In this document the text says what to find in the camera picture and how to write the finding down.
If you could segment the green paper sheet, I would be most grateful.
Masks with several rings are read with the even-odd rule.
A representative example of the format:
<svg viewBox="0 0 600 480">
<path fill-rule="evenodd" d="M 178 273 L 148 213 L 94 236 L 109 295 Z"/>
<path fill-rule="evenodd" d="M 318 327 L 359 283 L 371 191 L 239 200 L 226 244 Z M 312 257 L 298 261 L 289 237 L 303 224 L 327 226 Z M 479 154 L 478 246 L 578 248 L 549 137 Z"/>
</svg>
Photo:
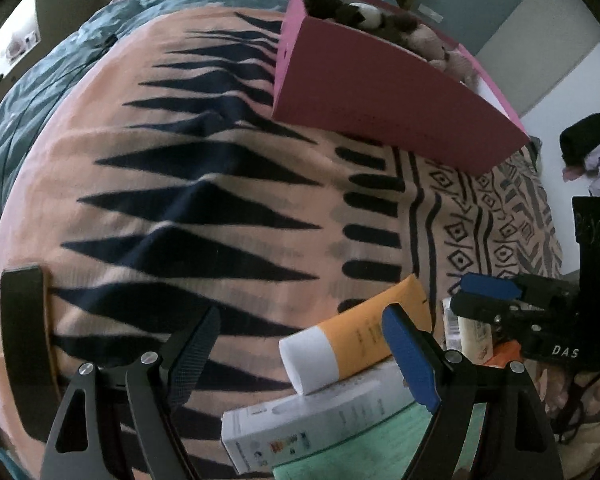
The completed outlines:
<svg viewBox="0 0 600 480">
<path fill-rule="evenodd" d="M 432 415 L 413 403 L 379 425 L 323 452 L 274 469 L 275 479 L 401 479 Z"/>
</svg>

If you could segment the pink knitted teddy bear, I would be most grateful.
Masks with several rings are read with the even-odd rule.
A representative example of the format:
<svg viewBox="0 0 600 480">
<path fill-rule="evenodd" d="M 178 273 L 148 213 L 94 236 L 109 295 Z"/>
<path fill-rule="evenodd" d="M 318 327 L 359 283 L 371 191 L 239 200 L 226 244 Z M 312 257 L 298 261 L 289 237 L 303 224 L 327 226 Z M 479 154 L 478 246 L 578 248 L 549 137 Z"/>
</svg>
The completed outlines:
<svg viewBox="0 0 600 480">
<path fill-rule="evenodd" d="M 478 75 L 469 58 L 451 49 L 430 27 L 419 24 L 402 35 L 405 47 L 424 58 L 433 68 L 464 84 L 472 91 L 478 88 Z"/>
</svg>

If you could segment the small beige product box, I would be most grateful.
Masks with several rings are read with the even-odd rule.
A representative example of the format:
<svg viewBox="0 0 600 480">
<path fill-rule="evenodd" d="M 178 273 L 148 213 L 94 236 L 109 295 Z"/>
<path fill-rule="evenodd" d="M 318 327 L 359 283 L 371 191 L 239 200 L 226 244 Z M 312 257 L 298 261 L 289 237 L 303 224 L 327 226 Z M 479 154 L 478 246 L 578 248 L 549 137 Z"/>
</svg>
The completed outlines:
<svg viewBox="0 0 600 480">
<path fill-rule="evenodd" d="M 445 349 L 463 353 L 471 363 L 477 365 L 484 365 L 492 359 L 491 326 L 454 314 L 450 298 L 443 299 L 441 304 Z"/>
</svg>

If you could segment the red smartphone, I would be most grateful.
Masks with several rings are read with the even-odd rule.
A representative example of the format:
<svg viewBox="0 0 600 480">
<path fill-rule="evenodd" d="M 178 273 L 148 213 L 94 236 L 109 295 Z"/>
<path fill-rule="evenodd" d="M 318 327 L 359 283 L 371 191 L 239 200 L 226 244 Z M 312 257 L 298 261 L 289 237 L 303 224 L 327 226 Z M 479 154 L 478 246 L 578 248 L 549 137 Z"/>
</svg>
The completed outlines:
<svg viewBox="0 0 600 480">
<path fill-rule="evenodd" d="M 47 440 L 61 402 L 50 348 L 47 298 L 42 266 L 3 271 L 1 330 L 8 383 L 24 432 L 41 442 Z"/>
</svg>

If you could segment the long white product box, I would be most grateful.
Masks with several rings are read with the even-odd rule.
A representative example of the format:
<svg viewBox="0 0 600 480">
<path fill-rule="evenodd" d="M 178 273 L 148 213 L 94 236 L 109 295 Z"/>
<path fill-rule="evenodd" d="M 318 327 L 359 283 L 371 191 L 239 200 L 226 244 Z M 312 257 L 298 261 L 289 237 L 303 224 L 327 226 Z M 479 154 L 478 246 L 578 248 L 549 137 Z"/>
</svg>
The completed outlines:
<svg viewBox="0 0 600 480">
<path fill-rule="evenodd" d="M 362 434 L 414 403 L 393 359 L 322 390 L 227 411 L 221 441 L 238 474 L 322 452 Z"/>
</svg>

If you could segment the black garment on hook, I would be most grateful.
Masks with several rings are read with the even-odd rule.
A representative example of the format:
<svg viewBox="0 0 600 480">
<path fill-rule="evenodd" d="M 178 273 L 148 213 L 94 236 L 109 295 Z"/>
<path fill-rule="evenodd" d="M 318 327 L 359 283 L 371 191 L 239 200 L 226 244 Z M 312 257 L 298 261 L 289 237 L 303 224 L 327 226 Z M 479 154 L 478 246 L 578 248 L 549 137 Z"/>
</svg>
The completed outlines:
<svg viewBox="0 0 600 480">
<path fill-rule="evenodd" d="M 559 145 L 568 167 L 582 167 L 585 157 L 600 145 L 600 112 L 565 128 L 559 136 Z"/>
</svg>

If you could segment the orange lotion tube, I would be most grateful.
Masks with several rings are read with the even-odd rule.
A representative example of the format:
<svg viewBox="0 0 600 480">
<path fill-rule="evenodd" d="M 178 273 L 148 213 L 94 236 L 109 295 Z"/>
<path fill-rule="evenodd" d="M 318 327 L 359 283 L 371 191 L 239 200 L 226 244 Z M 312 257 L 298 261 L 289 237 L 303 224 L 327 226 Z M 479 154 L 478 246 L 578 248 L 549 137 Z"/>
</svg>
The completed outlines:
<svg viewBox="0 0 600 480">
<path fill-rule="evenodd" d="M 400 306 L 420 330 L 434 327 L 425 289 L 411 274 L 362 304 L 279 341 L 296 393 L 306 396 L 387 359 L 390 349 L 381 319 L 390 304 Z"/>
</svg>

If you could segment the brown knitted plush toy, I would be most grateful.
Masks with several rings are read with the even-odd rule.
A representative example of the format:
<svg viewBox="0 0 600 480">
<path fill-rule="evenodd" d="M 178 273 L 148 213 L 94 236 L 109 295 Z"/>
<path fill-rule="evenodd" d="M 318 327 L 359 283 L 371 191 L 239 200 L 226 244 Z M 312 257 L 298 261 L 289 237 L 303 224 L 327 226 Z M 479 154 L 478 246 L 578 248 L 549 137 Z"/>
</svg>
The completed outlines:
<svg viewBox="0 0 600 480">
<path fill-rule="evenodd" d="M 303 0 L 311 18 L 347 26 L 373 36 L 404 44 L 419 22 L 408 13 L 385 14 L 377 6 L 359 1 Z"/>
</svg>

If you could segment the pink cardboard box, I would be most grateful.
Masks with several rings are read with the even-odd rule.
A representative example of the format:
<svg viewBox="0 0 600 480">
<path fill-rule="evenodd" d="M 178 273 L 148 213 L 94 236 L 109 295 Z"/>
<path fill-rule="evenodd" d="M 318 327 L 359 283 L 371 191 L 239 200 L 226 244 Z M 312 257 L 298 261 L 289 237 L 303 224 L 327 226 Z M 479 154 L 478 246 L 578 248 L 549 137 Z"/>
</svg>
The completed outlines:
<svg viewBox="0 0 600 480">
<path fill-rule="evenodd" d="M 275 66 L 278 122 L 364 136 L 480 176 L 529 141 L 510 106 L 493 104 L 501 96 L 495 88 L 479 96 L 415 53 L 289 0 Z"/>
</svg>

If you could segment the peach black patterned blanket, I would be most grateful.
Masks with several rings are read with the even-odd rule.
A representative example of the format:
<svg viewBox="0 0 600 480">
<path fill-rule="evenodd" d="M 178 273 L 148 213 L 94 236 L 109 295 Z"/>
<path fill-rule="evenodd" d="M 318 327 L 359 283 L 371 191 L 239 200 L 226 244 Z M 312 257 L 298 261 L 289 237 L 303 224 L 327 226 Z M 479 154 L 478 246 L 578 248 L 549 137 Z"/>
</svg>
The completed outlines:
<svg viewBox="0 0 600 480">
<path fill-rule="evenodd" d="M 359 136 L 271 117 L 282 17 L 186 9 L 134 30 L 35 140 L 0 220 L 6 269 L 42 266 L 60 382 L 155 350 L 194 310 L 221 333 L 176 416 L 198 471 L 229 479 L 221 415 L 290 393 L 280 338 L 414 274 L 556 276 L 562 251 L 524 154 L 474 178 Z M 37 477 L 4 360 L 0 431 Z"/>
</svg>

